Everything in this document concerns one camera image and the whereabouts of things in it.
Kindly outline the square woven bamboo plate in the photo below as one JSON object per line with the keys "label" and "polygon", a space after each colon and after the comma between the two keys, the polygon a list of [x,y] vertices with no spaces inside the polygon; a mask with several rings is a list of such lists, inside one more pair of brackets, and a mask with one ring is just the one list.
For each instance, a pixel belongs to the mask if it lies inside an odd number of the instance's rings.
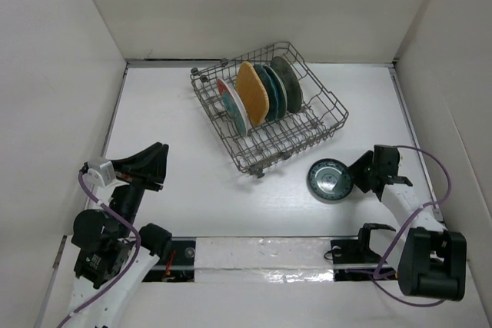
{"label": "square woven bamboo plate", "polygon": [[264,123],[270,108],[268,93],[249,61],[240,65],[235,90],[248,113],[251,123],[257,127]]}

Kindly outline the red plate with teal flower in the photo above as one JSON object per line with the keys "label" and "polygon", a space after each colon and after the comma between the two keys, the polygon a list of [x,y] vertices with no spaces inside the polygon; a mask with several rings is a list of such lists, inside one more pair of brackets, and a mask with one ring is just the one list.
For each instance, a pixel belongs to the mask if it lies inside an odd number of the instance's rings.
{"label": "red plate with teal flower", "polygon": [[238,133],[244,137],[248,134],[249,120],[243,102],[234,87],[218,78],[216,82],[222,103]]}

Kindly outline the small blue patterned plate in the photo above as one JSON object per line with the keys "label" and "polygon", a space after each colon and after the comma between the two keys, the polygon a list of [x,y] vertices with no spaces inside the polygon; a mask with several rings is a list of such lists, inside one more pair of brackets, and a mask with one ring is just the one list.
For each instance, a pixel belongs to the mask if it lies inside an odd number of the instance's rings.
{"label": "small blue patterned plate", "polygon": [[352,192],[354,182],[347,165],[333,158],[323,158],[309,168],[307,186],[318,199],[335,202]]}

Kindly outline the mint green floral plate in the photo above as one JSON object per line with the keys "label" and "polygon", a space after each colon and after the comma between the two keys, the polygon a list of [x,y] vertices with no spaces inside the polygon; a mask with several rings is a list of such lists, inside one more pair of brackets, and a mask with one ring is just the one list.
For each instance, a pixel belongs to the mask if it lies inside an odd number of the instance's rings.
{"label": "mint green floral plate", "polygon": [[284,85],[278,74],[275,72],[275,70],[268,66],[264,66],[265,71],[273,81],[273,84],[275,86],[277,96],[278,96],[278,112],[276,116],[276,120],[282,119],[286,114],[287,114],[287,93],[285,91]]}

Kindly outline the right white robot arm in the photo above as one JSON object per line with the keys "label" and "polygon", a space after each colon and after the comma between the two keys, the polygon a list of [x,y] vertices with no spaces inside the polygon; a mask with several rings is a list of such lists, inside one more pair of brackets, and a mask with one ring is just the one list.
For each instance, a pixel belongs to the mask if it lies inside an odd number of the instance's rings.
{"label": "right white robot arm", "polygon": [[396,277],[406,297],[460,301],[466,286],[466,238],[429,211],[442,200],[422,202],[413,183],[399,175],[400,150],[399,145],[376,145],[349,167],[354,185],[375,194],[399,225],[365,224],[355,252],[364,261],[379,256],[373,280]]}

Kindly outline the grey plate with deer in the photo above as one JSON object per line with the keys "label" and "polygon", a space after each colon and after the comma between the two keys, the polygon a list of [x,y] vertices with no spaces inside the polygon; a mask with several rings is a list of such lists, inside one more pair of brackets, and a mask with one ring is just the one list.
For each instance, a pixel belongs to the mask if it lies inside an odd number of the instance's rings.
{"label": "grey plate with deer", "polygon": [[287,93],[288,112],[293,114],[299,113],[301,111],[303,93],[299,80],[291,65],[284,58],[275,56],[271,59],[270,67],[282,80]]}

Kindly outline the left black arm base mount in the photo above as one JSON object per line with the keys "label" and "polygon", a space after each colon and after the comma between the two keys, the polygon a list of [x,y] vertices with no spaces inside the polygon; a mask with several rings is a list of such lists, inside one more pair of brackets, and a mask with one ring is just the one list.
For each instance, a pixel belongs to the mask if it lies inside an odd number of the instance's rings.
{"label": "left black arm base mount", "polygon": [[144,282],[186,283],[194,281],[196,239],[168,237],[165,255],[147,273]]}

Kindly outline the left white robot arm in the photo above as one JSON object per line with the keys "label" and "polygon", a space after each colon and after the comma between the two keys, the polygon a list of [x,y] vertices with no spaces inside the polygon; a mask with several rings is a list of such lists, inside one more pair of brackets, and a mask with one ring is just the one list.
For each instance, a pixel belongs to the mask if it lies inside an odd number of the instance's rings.
{"label": "left white robot arm", "polygon": [[94,207],[73,222],[71,243],[79,254],[60,327],[116,327],[150,269],[172,255],[171,232],[153,223],[134,226],[145,192],[163,188],[168,151],[156,142],[130,157],[97,157],[79,170],[80,188]]}

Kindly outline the teal scalloped plate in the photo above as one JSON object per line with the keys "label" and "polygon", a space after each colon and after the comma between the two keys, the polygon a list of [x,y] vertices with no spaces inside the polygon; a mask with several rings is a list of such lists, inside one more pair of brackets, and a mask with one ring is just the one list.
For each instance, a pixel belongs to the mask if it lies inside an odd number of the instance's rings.
{"label": "teal scalloped plate", "polygon": [[275,121],[278,119],[279,97],[273,79],[262,65],[254,64],[253,67],[268,94],[269,109],[266,115],[266,121]]}

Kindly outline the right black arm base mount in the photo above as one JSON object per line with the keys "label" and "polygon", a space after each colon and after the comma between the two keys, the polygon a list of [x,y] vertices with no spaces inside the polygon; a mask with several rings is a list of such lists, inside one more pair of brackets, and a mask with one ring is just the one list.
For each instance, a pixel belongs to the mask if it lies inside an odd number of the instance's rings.
{"label": "right black arm base mount", "polygon": [[376,231],[388,231],[389,242],[397,231],[390,225],[365,223],[355,238],[335,238],[330,249],[324,252],[324,259],[335,267],[334,280],[366,281],[374,277],[374,271],[381,260],[379,253],[370,248],[370,241],[376,240]]}

